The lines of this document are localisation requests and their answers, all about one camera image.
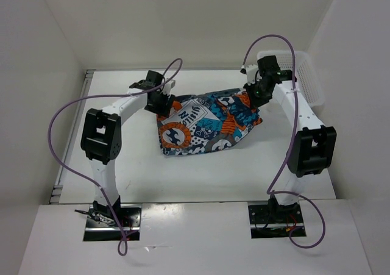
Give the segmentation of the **colourful patterned shorts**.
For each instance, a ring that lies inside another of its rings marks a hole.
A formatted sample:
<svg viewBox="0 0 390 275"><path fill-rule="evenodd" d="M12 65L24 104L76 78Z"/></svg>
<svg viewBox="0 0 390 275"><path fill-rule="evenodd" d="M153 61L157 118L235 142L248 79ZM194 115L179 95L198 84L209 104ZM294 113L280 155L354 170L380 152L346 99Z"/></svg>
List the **colourful patterned shorts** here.
<svg viewBox="0 0 390 275"><path fill-rule="evenodd" d="M165 156L222 151L240 142L262 123L240 88L175 98L169 116L157 117L160 149Z"/></svg>

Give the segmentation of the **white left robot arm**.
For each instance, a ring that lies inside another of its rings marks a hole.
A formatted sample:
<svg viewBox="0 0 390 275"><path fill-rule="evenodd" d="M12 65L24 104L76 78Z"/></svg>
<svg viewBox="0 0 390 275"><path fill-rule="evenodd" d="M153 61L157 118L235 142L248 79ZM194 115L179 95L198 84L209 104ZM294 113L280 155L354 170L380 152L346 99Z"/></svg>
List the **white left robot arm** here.
<svg viewBox="0 0 390 275"><path fill-rule="evenodd" d="M122 147L122 125L143 109L167 116L175 98L171 94L174 86L174 80L149 70L146 78L132 84L125 96L102 109L89 109L85 115L80 146L97 183L93 210L108 226L117 225L122 217L115 174L115 160Z"/></svg>

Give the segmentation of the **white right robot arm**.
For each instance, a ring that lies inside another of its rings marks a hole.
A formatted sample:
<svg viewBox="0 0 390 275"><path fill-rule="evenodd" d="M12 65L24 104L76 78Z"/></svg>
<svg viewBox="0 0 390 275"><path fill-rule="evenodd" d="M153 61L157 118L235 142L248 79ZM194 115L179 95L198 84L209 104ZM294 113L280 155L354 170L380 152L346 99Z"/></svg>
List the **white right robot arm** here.
<svg viewBox="0 0 390 275"><path fill-rule="evenodd" d="M278 180L278 188L270 188L268 217L281 222L296 207L299 195L312 178L327 169L332 162L336 130L326 126L312 111L299 89L292 70L282 70L274 55L258 59L257 64L242 66L246 75L244 89L250 106L260 108L276 101L292 126L290 141Z"/></svg>

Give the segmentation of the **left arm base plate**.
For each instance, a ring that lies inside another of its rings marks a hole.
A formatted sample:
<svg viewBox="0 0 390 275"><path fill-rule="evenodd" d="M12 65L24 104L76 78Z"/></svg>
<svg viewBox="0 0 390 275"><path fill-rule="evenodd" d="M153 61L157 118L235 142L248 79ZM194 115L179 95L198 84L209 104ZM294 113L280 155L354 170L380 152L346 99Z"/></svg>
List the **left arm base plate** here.
<svg viewBox="0 0 390 275"><path fill-rule="evenodd" d="M121 231L113 218L98 214L92 205L88 211L76 210L76 212L87 216L83 241L120 241ZM141 212L142 206L140 204L121 205L118 217L127 241L140 240Z"/></svg>

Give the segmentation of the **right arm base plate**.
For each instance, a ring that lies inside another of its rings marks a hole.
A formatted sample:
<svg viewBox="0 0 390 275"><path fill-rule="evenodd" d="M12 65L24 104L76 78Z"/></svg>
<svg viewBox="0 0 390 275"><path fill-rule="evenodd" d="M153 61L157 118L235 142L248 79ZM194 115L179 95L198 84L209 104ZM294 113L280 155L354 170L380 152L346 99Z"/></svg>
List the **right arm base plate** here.
<svg viewBox="0 0 390 275"><path fill-rule="evenodd" d="M251 239L306 237L300 205L276 209L270 201L248 202Z"/></svg>

